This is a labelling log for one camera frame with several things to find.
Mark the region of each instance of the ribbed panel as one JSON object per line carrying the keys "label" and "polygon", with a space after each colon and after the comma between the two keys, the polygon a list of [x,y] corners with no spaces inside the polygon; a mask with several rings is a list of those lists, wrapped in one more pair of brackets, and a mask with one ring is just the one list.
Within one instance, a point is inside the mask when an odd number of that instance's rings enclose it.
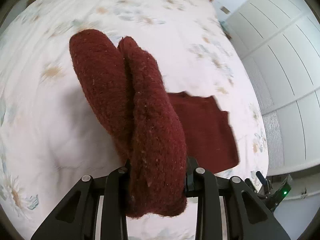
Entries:
{"label": "ribbed panel", "polygon": [[284,166],[284,152],[280,124],[276,111],[262,116],[267,134],[269,151],[269,168],[275,169]]}
{"label": "ribbed panel", "polygon": [[256,66],[255,62],[251,59],[253,64],[244,64],[249,79],[252,83],[254,92],[256,93],[261,111],[266,111],[269,107],[273,106],[273,102],[263,77]]}

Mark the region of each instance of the flat red cloth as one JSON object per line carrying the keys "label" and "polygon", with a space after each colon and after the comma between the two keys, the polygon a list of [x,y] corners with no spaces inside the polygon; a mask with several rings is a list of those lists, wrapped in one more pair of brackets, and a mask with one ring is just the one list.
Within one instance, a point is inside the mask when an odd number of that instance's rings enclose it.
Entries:
{"label": "flat red cloth", "polygon": [[181,214],[186,207],[185,137],[155,59],[130,37],[117,50],[97,30],[72,36],[69,49],[93,112],[122,159],[130,160],[126,214]]}
{"label": "flat red cloth", "polygon": [[183,126],[188,156],[212,173],[239,163],[228,112],[219,109],[214,97],[192,97],[182,92],[169,94],[169,98]]}

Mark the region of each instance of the bed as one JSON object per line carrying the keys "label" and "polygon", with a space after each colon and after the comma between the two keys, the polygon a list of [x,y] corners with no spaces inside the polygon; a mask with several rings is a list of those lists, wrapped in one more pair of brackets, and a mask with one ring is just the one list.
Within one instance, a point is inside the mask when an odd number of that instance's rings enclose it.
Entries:
{"label": "bed", "polygon": [[[157,60],[168,92],[214,95],[240,159],[217,175],[260,188],[255,172],[266,176],[268,149],[259,105],[209,0],[37,0],[0,37],[0,204],[24,239],[83,175],[120,166],[71,63],[69,39],[88,28],[114,44],[132,36]],[[194,239],[196,207],[188,199],[178,217],[128,219],[129,239]]]}

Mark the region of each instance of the bedsheet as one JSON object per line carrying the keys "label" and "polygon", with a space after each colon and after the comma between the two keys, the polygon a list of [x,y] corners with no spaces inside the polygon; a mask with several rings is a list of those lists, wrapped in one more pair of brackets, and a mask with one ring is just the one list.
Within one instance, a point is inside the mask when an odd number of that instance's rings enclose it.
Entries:
{"label": "bedsheet", "polygon": [[[259,105],[209,0],[37,0],[0,37],[0,204],[26,240],[83,175],[120,166],[68,50],[88,28],[115,45],[132,36],[157,60],[168,92],[214,95],[229,112],[240,158],[217,175],[260,188],[255,172],[267,174],[268,149]],[[175,218],[128,219],[129,239],[194,239],[196,206],[189,199]]]}

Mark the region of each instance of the floral bedsheet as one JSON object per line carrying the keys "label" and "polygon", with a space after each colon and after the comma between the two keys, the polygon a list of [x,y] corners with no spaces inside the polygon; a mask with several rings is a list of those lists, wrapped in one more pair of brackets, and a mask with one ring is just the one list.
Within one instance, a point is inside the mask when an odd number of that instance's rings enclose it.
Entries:
{"label": "floral bedsheet", "polygon": [[[119,167],[73,71],[70,37],[132,36],[158,61],[168,92],[214,95],[229,112],[240,163],[218,176],[267,174],[259,105],[209,0],[37,0],[0,37],[0,204],[26,239],[84,174]],[[129,239],[194,239],[197,200],[176,218],[128,219]]]}

